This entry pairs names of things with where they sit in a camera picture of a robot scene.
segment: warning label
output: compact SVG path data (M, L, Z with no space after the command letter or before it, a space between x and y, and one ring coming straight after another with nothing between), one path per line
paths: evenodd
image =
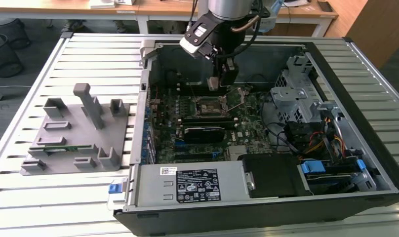
M176 171L176 188L178 203L221 200L216 169Z

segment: cable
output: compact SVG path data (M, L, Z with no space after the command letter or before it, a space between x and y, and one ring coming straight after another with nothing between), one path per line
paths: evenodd
M197 3L198 3L198 0L193 0L193 1L192 1L192 11L190 11L190 17L189 17L188 29L189 29L190 26L192 26L192 18L193 18L194 9L196 9L196 7L197 7Z
M270 93L270 91L268 91L266 94L265 94L265 96L264 96L264 101L262 101L262 103L261 103L261 105L260 105L260 111L258 111L258 113L260 113L260 121L261 121L261 123L262 123L264 126L265 126L265 123L264 123L264 118L262 118L262 109L264 109L265 98L268 97L269 93ZM276 138L280 139L281 142L285 143L285 145L289 147L289 149L292 150L293 153L296 153L296 154L301 154L301 152L297 150L297 148L293 147L293 145L292 145L292 144L290 144L282 137L277 136L277 134L276 134L273 131L270 131L270 129L269 129L266 126L265 126L265 129L266 129L266 131L268 131Z
M31 86L30 85L2 85L2 86L0 86L0 88L9 88L9 87L26 87L26 88L30 88Z
M313 136L316 135L316 134L321 134L322 132L313 132L312 133L312 135L309 136L309 145L308 146L310 146L312 145L312 138L313 138Z
M257 15L260 15L261 13L261 10L262 10L262 0L257 0ZM222 55L217 55L216 58L217 59L226 59L226 58L232 58L234 57L236 55L238 55L242 51L245 51L245 49L252 45L252 43L254 42L254 39L256 39L256 36L257 36L257 32L258 32L258 27L260 27L260 18L256 22L256 26L254 26L254 31L253 31L253 35L252 35L252 38L250 40L248 41L248 43L237 50L237 51L233 51L232 53L229 54L222 54Z
M289 14L289 22L288 22L286 28L285 28L285 36L286 36L286 34L289 32L289 26L290 26L290 22L292 22L292 17L290 17L290 8L284 3L282 3L282 5L284 5L284 7L286 7L286 12Z

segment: white table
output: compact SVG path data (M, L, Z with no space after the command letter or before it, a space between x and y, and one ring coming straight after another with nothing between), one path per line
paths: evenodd
M177 35L74 34L59 39L34 85L0 141L0 236L131 237L106 209L107 184L127 175L130 155L115 172L21 176L21 162L35 137L49 97L65 103L81 101L71 94L77 82L91 85L99 102L121 98L135 114L142 68L141 41L178 40ZM304 38L270 37L301 42ZM338 76L365 118L399 163L399 95L352 43L314 38L329 66ZM321 84L328 98L332 98ZM123 151L130 151L134 116L129 116ZM218 237L399 237L399 203L369 209L342 221L256 228L189 235Z

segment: metal bracket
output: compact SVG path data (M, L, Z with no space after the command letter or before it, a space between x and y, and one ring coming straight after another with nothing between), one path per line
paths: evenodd
M334 109L334 105L332 102L313 102L309 106L309 110L310 110L310 113L312 113L312 117L310 119L317 119L318 116L320 116L320 111L321 110L333 110Z
M155 55L154 40L142 40L139 47L141 62L139 65L145 65L146 60Z

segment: blue latch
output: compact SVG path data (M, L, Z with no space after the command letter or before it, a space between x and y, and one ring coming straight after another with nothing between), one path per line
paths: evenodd
M308 160L300 165L300 167L304 174L325 172L322 162L318 160Z
M362 162L362 160L356 160L356 163L357 163L357 166L358 166L358 168L360 168L360 170L364 170L365 169L365 164L364 164L364 162Z
M121 184L110 184L107 185L107 194L119 194L122 192Z

